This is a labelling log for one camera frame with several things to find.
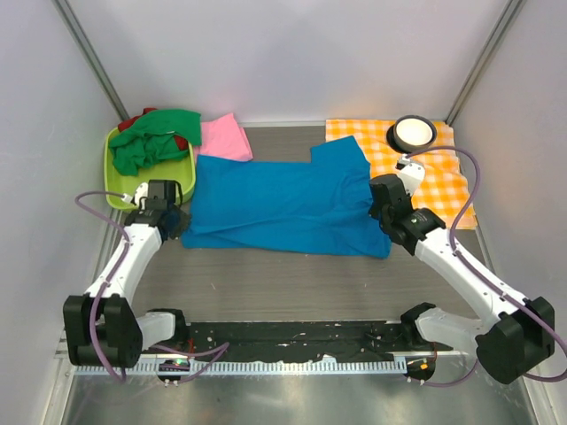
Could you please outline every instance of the pink cloth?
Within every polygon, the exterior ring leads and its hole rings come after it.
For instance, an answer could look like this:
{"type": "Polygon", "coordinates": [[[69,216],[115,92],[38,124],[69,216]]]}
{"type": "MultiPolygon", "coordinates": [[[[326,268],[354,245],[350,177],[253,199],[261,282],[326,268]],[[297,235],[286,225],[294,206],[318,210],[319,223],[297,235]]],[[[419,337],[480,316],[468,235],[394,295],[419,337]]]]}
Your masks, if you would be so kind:
{"type": "Polygon", "coordinates": [[[203,144],[193,147],[195,160],[197,160],[198,155],[235,161],[250,161],[252,159],[248,137],[246,137],[244,129],[238,126],[232,113],[214,121],[201,123],[201,134],[203,144]]]}

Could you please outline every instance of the metal floor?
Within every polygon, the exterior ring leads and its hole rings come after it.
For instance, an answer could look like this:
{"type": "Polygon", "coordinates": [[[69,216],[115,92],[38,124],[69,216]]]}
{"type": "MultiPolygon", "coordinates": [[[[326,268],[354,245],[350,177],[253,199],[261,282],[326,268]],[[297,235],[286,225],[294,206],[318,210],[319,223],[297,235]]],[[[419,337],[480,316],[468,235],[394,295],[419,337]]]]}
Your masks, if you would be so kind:
{"type": "MultiPolygon", "coordinates": [[[[256,160],[309,161],[324,127],[256,127],[246,133],[256,160]]],[[[461,243],[477,258],[475,232],[461,243]]],[[[180,308],[188,321],[334,321],[398,319],[423,301],[474,317],[428,266],[394,245],[389,259],[314,256],[262,250],[186,250],[164,244],[136,290],[136,314],[180,308]]]]}
{"type": "MultiPolygon", "coordinates": [[[[450,382],[468,365],[440,356],[435,379],[450,382]]],[[[155,376],[117,385],[76,376],[66,425],[529,425],[523,385],[505,387],[479,369],[451,389],[422,387],[395,375],[201,376],[164,388],[155,376]]]]}
{"type": "MultiPolygon", "coordinates": [[[[323,127],[246,130],[257,160],[307,161],[323,127]]],[[[476,234],[460,241],[481,258],[476,234]]],[[[186,250],[167,242],[152,259],[134,299],[136,314],[183,309],[188,321],[399,319],[429,301],[474,317],[437,274],[394,246],[389,259],[313,256],[262,250],[186,250]]],[[[434,380],[466,373],[460,357],[439,356],[434,380]]],[[[393,375],[202,376],[164,388],[155,376],[76,376],[62,423],[253,425],[536,423],[522,382],[499,385],[482,368],[449,390],[393,375]]]]}

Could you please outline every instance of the green cloth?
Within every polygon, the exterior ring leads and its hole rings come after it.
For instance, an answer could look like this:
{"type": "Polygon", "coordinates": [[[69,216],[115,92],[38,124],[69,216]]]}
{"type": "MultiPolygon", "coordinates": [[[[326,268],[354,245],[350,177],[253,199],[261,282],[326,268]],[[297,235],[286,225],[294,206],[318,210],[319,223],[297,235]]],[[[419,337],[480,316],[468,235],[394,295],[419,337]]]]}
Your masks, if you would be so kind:
{"type": "Polygon", "coordinates": [[[200,146],[201,115],[183,109],[160,109],[142,115],[108,143],[113,164],[122,175],[138,175],[140,167],[149,168],[166,159],[181,160],[189,152],[179,150],[174,135],[200,146]]]}

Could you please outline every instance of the gray table surface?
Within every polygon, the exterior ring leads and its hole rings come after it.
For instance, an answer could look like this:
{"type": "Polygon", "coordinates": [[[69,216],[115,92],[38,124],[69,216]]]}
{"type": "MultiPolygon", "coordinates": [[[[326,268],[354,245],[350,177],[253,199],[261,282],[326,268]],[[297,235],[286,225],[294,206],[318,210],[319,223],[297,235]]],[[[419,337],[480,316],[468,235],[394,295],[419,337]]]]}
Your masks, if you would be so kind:
{"type": "MultiPolygon", "coordinates": [[[[255,160],[308,161],[324,127],[247,128],[255,160]]],[[[477,258],[474,231],[459,240],[477,258]]],[[[474,317],[467,303],[428,266],[394,245],[388,259],[302,253],[187,250],[164,244],[136,290],[137,314],[180,308],[188,321],[395,320],[432,302],[474,317]]]]}

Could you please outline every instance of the cable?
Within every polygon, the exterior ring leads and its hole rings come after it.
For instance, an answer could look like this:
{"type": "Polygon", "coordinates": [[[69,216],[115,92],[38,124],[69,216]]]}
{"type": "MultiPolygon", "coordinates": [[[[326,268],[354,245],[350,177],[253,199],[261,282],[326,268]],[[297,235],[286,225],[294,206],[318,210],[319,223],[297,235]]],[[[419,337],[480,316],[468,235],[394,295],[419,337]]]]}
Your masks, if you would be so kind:
{"type": "Polygon", "coordinates": [[[195,378],[206,372],[206,370],[209,367],[211,367],[213,363],[216,360],[218,360],[222,356],[222,354],[224,354],[227,351],[227,349],[229,348],[229,343],[224,343],[223,345],[220,345],[212,350],[209,350],[208,352],[193,352],[193,353],[179,352],[172,348],[166,347],[165,345],[159,345],[159,344],[153,345],[152,348],[156,348],[164,352],[171,352],[173,354],[180,354],[185,357],[204,357],[216,353],[216,355],[211,359],[211,361],[209,361],[206,365],[204,365],[201,369],[199,369],[199,371],[195,372],[193,375],[185,376],[184,378],[180,379],[178,382],[178,383],[188,383],[189,381],[193,381],[195,378]]]}
{"type": "Polygon", "coordinates": [[[439,354],[437,353],[437,343],[432,343],[432,344],[433,344],[433,361],[435,362],[439,354]]]}
{"type": "Polygon", "coordinates": [[[145,210],[145,201],[148,200],[148,197],[140,197],[138,199],[138,208],[145,210]]]}
{"type": "Polygon", "coordinates": [[[181,207],[183,205],[183,189],[178,181],[175,181],[175,186],[179,189],[179,206],[181,207]]]}
{"type": "Polygon", "coordinates": [[[97,294],[95,295],[95,299],[93,300],[92,307],[90,308],[90,315],[89,315],[90,340],[92,342],[92,346],[95,350],[95,353],[97,354],[98,359],[100,360],[102,365],[105,367],[106,372],[108,372],[108,374],[112,378],[116,379],[119,383],[124,383],[126,381],[126,371],[123,368],[121,370],[120,375],[118,375],[116,373],[116,371],[111,366],[110,361],[108,361],[108,358],[105,356],[105,353],[103,352],[103,349],[100,346],[100,343],[98,341],[98,336],[97,336],[97,309],[98,309],[98,305],[100,304],[100,299],[102,298],[106,287],[109,285],[109,281],[111,281],[111,279],[114,277],[118,268],[122,264],[122,261],[124,261],[124,259],[126,258],[127,254],[128,254],[128,249],[130,248],[130,237],[128,236],[128,233],[126,232],[126,230],[124,229],[123,226],[121,226],[116,221],[106,217],[104,214],[98,212],[97,210],[90,208],[89,206],[86,206],[83,202],[81,202],[81,199],[83,199],[84,197],[90,196],[90,195],[110,195],[110,196],[114,196],[114,197],[122,197],[122,194],[118,193],[118,192],[109,192],[109,191],[106,191],[106,190],[91,190],[89,192],[84,192],[84,193],[81,193],[80,195],[77,195],[77,197],[74,199],[74,202],[78,206],[80,206],[83,210],[91,213],[95,217],[98,217],[100,220],[105,221],[106,223],[108,223],[112,227],[116,228],[122,234],[122,237],[124,238],[124,244],[122,245],[122,252],[120,253],[120,256],[118,257],[118,260],[116,261],[116,263],[114,263],[114,266],[111,269],[111,271],[108,272],[108,275],[106,276],[105,281],[100,285],[100,288],[99,288],[97,294]]]}
{"type": "Polygon", "coordinates": [[[410,377],[408,379],[412,383],[420,383],[421,385],[424,385],[426,387],[450,388],[450,387],[453,387],[453,386],[458,385],[460,383],[464,383],[466,380],[468,380],[472,376],[474,371],[477,370],[477,367],[478,367],[478,359],[475,360],[474,365],[472,365],[472,367],[470,368],[470,371],[467,372],[467,374],[465,376],[457,379],[456,381],[452,381],[452,382],[426,382],[426,381],[418,381],[418,380],[416,380],[414,378],[410,378],[410,377]]]}
{"type": "MultiPolygon", "coordinates": [[[[476,269],[465,257],[464,255],[462,255],[462,253],[457,249],[457,244],[456,244],[456,229],[457,229],[457,224],[459,223],[459,220],[462,218],[462,216],[466,213],[467,209],[469,208],[470,204],[472,204],[473,199],[476,197],[477,193],[478,193],[478,188],[480,186],[480,164],[478,163],[477,159],[474,157],[474,155],[472,155],[472,153],[470,153],[469,151],[466,151],[465,149],[462,148],[456,148],[454,146],[435,146],[435,147],[431,147],[431,148],[426,148],[423,149],[421,151],[416,151],[416,152],[412,152],[410,154],[408,154],[408,158],[414,157],[416,155],[421,155],[423,153],[426,152],[430,152],[430,151],[456,151],[456,152],[460,152],[463,155],[467,156],[470,161],[472,161],[472,165],[475,167],[475,184],[473,186],[473,189],[470,193],[469,199],[467,199],[467,202],[464,203],[464,206],[462,207],[461,211],[459,211],[459,213],[457,214],[457,216],[455,217],[454,221],[453,221],[453,225],[451,226],[450,230],[449,230],[449,244],[451,245],[451,249],[453,250],[454,255],[456,255],[456,257],[478,278],[480,279],[486,286],[488,286],[488,288],[490,288],[491,290],[493,290],[496,294],[498,294],[500,297],[503,297],[504,299],[506,299],[509,303],[511,303],[515,308],[521,310],[523,313],[525,313],[527,316],[529,316],[533,321],[535,321],[538,325],[540,325],[546,332],[548,332],[551,337],[553,337],[553,339],[559,344],[559,346],[562,348],[563,352],[565,353],[565,356],[567,356],[567,343],[565,343],[565,341],[559,336],[559,334],[557,334],[545,321],[543,321],[537,314],[533,313],[530,309],[528,309],[525,305],[523,305],[522,303],[519,303],[518,301],[516,301],[513,297],[510,297],[509,295],[506,294],[505,291],[501,290],[498,286],[496,286],[494,283],[492,283],[487,277],[485,277],[478,269],[476,269]]],[[[525,377],[529,378],[529,379],[533,379],[535,381],[540,381],[543,383],[558,383],[564,379],[567,378],[567,368],[563,371],[562,374],[559,374],[557,376],[536,376],[536,375],[532,375],[532,374],[524,374],[525,377]]]]}
{"type": "MultiPolygon", "coordinates": [[[[90,196],[90,195],[109,195],[109,196],[113,196],[113,197],[123,197],[123,195],[121,193],[118,193],[118,192],[110,192],[110,191],[106,191],[106,190],[91,190],[91,191],[88,191],[88,192],[81,193],[80,195],[77,195],[74,199],[74,202],[78,206],[80,206],[83,210],[87,211],[88,213],[91,213],[95,217],[98,217],[100,220],[102,220],[102,221],[108,223],[109,225],[111,225],[112,227],[116,228],[120,232],[122,237],[124,238],[124,244],[123,244],[123,247],[122,247],[122,252],[120,253],[120,256],[118,257],[118,260],[116,261],[116,263],[114,263],[113,268],[110,270],[110,272],[106,276],[105,280],[100,285],[100,288],[98,289],[98,292],[95,295],[95,298],[93,300],[92,307],[90,308],[90,314],[89,314],[90,340],[92,342],[93,349],[95,350],[95,353],[97,354],[99,361],[104,366],[104,368],[106,369],[106,372],[108,372],[108,374],[110,376],[112,376],[114,379],[116,379],[119,383],[124,383],[126,381],[126,371],[123,368],[121,370],[120,375],[118,375],[116,373],[116,371],[113,369],[112,365],[110,364],[110,361],[108,361],[108,358],[105,356],[105,353],[104,353],[102,347],[100,346],[100,342],[98,341],[98,336],[97,336],[97,309],[98,309],[98,305],[100,304],[100,300],[101,300],[103,294],[105,293],[105,289],[110,284],[109,282],[112,280],[112,278],[114,277],[114,275],[116,274],[116,272],[120,268],[122,262],[124,261],[124,259],[128,255],[128,250],[129,250],[129,247],[130,247],[130,237],[128,235],[128,232],[119,223],[117,223],[116,221],[106,217],[104,214],[98,212],[97,210],[90,208],[89,206],[86,206],[83,202],[81,202],[81,199],[83,199],[84,197],[90,196]]],[[[225,343],[225,344],[223,344],[223,345],[221,345],[221,346],[219,346],[219,347],[217,347],[213,350],[210,350],[208,352],[194,352],[194,353],[192,353],[190,355],[191,357],[203,357],[203,356],[208,356],[210,354],[214,354],[214,353],[218,352],[218,354],[205,367],[203,367],[201,370],[199,370],[196,374],[188,376],[187,378],[184,378],[183,380],[180,381],[180,383],[192,381],[197,376],[203,374],[218,358],[220,358],[220,356],[222,354],[224,354],[224,352],[227,350],[228,347],[229,347],[229,343],[225,343]]],[[[172,351],[170,348],[168,348],[164,345],[154,345],[153,348],[157,348],[157,349],[160,349],[160,350],[166,351],[166,352],[174,352],[176,354],[181,354],[183,356],[187,355],[187,353],[184,353],[184,352],[177,352],[175,350],[172,351]]]]}

